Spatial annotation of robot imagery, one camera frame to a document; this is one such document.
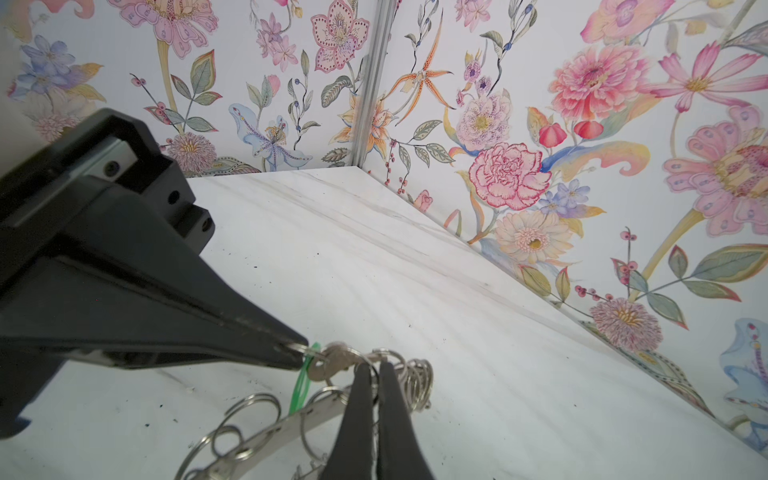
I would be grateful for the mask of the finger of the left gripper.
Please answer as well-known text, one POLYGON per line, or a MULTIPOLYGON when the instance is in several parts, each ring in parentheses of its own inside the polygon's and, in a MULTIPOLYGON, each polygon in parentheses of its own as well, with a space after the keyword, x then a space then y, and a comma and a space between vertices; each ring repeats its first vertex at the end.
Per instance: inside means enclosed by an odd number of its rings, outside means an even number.
POLYGON ((67 338, 59 340, 59 354, 70 360, 124 370, 155 369, 203 363, 230 362, 296 370, 308 348, 304 337, 238 337, 208 344, 119 342, 67 338))

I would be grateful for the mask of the green key tag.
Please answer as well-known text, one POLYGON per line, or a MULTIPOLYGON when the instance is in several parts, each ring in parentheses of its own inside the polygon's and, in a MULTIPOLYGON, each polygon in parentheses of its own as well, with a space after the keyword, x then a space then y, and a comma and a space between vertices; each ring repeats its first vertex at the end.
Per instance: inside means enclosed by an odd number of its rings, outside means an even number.
POLYGON ((291 395, 289 414, 293 415, 301 410, 307 401, 311 380, 308 377, 308 369, 311 362, 320 352, 321 345, 315 342, 309 347, 309 352, 304 354, 304 362, 299 370, 294 389, 291 395))

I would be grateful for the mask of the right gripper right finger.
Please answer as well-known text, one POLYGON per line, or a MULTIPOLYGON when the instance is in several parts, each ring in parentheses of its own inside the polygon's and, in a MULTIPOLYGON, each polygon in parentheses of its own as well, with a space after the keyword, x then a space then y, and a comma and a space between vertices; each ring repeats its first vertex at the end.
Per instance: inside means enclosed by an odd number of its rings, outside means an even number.
POLYGON ((382 480, 434 480, 420 448, 394 365, 384 361, 378 382, 378 457, 382 480))

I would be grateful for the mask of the small silver key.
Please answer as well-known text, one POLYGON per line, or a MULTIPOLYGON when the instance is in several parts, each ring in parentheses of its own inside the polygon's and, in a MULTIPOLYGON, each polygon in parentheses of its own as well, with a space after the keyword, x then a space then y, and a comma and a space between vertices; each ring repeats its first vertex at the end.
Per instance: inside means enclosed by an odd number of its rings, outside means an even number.
POLYGON ((332 378, 336 374, 367 362, 365 356, 357 350, 345 343, 335 342, 329 344, 310 361, 307 377, 310 381, 331 385, 332 378))

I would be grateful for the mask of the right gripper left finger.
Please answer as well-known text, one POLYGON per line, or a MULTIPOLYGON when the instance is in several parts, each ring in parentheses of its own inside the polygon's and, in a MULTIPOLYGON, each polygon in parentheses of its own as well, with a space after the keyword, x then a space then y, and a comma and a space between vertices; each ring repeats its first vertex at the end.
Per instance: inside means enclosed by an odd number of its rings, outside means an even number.
POLYGON ((320 480, 371 480, 373 474, 372 368, 355 369, 348 404, 320 480))

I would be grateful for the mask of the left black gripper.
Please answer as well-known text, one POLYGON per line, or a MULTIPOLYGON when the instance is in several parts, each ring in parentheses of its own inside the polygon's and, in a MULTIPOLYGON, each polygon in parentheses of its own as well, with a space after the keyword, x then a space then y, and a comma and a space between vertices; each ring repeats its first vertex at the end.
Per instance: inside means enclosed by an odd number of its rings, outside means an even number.
POLYGON ((212 238, 179 165, 105 109, 1 182, 1 434, 70 359, 151 368, 169 343, 303 337, 200 257, 212 238))

